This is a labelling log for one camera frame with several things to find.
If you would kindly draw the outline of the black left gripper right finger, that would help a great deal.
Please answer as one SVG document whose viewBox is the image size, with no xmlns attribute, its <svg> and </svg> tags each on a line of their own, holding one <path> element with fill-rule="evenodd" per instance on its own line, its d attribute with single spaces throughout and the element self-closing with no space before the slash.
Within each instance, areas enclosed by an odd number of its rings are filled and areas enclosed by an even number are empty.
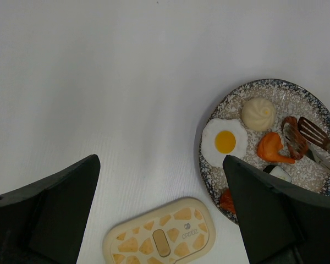
<svg viewBox="0 0 330 264">
<path fill-rule="evenodd" d="M 250 263 L 330 263 L 330 197 L 223 161 Z"/>
</svg>

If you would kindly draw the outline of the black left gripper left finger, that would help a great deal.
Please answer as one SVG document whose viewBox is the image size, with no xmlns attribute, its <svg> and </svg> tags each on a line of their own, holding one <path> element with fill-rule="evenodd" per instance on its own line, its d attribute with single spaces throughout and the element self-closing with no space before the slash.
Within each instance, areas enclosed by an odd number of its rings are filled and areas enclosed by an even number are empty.
<svg viewBox="0 0 330 264">
<path fill-rule="evenodd" d="M 0 194 L 0 263 L 76 263 L 100 168 L 89 155 Z"/>
</svg>

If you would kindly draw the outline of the brown fried chicken piece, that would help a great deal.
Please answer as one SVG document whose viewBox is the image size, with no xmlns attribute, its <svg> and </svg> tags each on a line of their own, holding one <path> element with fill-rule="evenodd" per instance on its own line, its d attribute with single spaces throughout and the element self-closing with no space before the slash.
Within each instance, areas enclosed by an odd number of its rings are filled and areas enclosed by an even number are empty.
<svg viewBox="0 0 330 264">
<path fill-rule="evenodd" d="M 297 119 L 293 116 L 285 117 L 281 128 L 291 158 L 296 161 L 302 159 L 307 150 L 307 144 L 299 131 Z"/>
</svg>

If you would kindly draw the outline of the metal food tongs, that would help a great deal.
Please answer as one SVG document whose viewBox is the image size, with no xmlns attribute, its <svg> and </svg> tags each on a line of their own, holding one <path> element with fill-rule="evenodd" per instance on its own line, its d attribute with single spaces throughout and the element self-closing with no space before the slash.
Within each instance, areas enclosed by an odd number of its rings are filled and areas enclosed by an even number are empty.
<svg viewBox="0 0 330 264">
<path fill-rule="evenodd" d="M 326 160 L 313 148 L 313 145 L 316 145 L 321 149 L 330 152 L 330 138 L 321 128 L 309 119 L 300 117 L 297 121 L 299 131 L 307 144 L 307 150 L 304 156 L 321 166 L 330 175 L 330 161 Z"/>
</svg>

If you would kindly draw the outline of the beige patterned lunch box lid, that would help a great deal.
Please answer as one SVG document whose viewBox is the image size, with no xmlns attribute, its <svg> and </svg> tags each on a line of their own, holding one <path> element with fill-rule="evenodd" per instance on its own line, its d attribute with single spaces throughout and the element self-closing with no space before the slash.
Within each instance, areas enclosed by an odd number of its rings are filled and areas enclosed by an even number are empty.
<svg viewBox="0 0 330 264">
<path fill-rule="evenodd" d="M 207 207 L 184 197 L 112 228 L 104 237 L 106 263 L 189 263 L 213 247 Z"/>
</svg>

